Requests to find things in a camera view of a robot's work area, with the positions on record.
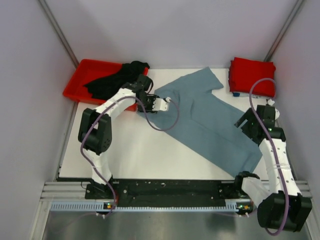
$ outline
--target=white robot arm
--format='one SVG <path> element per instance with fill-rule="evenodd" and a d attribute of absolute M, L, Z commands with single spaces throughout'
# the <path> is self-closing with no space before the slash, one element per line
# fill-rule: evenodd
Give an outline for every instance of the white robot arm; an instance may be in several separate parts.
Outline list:
<path fill-rule="evenodd" d="M 103 117 L 99 120 L 97 128 L 95 128 L 88 139 L 85 141 L 84 152 L 93 162 L 95 167 L 92 167 L 92 179 L 98 184 L 106 184 L 101 179 L 94 168 L 109 181 L 112 173 L 109 169 L 108 159 L 106 158 L 106 151 L 112 141 L 112 122 L 119 116 L 126 108 L 136 103 L 138 98 L 144 105 L 148 113 L 156 113 L 158 111 L 167 111 L 169 109 L 170 98 L 162 99 L 154 94 L 147 94 L 145 91 L 149 89 L 151 79 L 147 76 L 140 75 L 135 83 L 127 83 L 115 94 L 111 99 L 104 104 L 94 108 L 87 108 L 83 114 L 80 124 L 78 140 L 82 142 L 88 129 L 91 127 L 93 121 L 103 111 Z"/>
<path fill-rule="evenodd" d="M 275 127 L 279 112 L 267 104 L 258 105 L 256 113 L 270 136 L 267 137 L 251 108 L 235 126 L 241 127 L 242 132 L 258 144 L 265 161 L 269 189 L 265 188 L 256 174 L 249 172 L 241 172 L 235 178 L 235 188 L 253 201 L 257 207 L 257 218 L 261 227 L 279 229 L 286 218 L 284 230 L 300 231 L 312 209 L 312 202 L 310 198 L 302 196 L 294 180 L 287 157 L 285 133 L 281 127 Z M 277 159 L 269 137 L 274 144 Z M 285 187 L 288 195 L 287 216 L 284 215 Z"/>

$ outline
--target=blue cloth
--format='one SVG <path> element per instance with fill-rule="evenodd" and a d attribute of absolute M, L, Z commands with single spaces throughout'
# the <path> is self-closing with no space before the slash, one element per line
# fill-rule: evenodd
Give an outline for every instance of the blue cloth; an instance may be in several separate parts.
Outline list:
<path fill-rule="evenodd" d="M 170 97 L 180 109 L 178 123 L 166 133 L 235 177 L 242 171 L 252 172 L 262 154 L 234 126 L 244 113 L 212 94 L 212 90 L 222 88 L 207 67 L 158 88 L 155 94 Z M 150 121 L 160 129 L 169 128 L 176 117 L 177 110 L 172 104 L 168 111 L 148 113 Z"/>

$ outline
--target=black cloth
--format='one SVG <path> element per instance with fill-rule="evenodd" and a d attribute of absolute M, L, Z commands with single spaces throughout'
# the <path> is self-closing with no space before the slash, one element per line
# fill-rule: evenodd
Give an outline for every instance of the black cloth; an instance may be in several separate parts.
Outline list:
<path fill-rule="evenodd" d="M 146 62 L 133 61 L 122 64 L 121 69 L 112 75 L 103 76 L 93 80 L 84 86 L 92 94 L 94 99 L 108 100 L 112 98 L 125 83 L 133 83 L 138 76 L 150 68 Z"/>

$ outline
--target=red cloth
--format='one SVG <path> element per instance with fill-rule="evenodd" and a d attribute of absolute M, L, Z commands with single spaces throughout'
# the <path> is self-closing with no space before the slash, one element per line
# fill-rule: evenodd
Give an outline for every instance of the red cloth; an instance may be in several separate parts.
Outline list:
<path fill-rule="evenodd" d="M 276 67 L 273 62 L 253 61 L 235 57 L 229 69 L 230 92 L 249 93 L 255 82 L 263 78 L 274 79 Z M 274 97 L 275 87 L 271 81 L 259 83 L 254 95 Z"/>

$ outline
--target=white work surface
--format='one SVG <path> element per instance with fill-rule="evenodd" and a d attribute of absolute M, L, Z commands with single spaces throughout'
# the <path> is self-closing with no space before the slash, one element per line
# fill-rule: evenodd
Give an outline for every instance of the white work surface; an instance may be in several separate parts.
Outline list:
<path fill-rule="evenodd" d="M 155 90 L 197 70 L 150 69 L 148 76 L 154 81 L 153 89 Z M 211 70 L 224 86 L 222 89 L 213 90 L 212 94 L 245 112 L 250 107 L 249 98 L 233 97 L 229 92 L 228 69 L 212 68 Z M 266 100 L 253 99 L 253 103 L 255 106 L 257 104 L 265 105 Z M 95 107 L 96 105 L 86 103 L 79 103 L 77 107 L 59 174 L 60 178 L 91 178 L 91 166 L 80 153 L 78 131 L 83 111 L 86 108 L 93 109 Z M 165 132 L 152 129 L 144 118 L 132 111 L 123 112 L 116 121 L 112 122 L 112 143 L 107 150 L 107 157 L 114 178 L 234 179 L 224 170 Z M 258 174 L 262 180 L 268 179 L 263 157 L 254 173 Z"/>

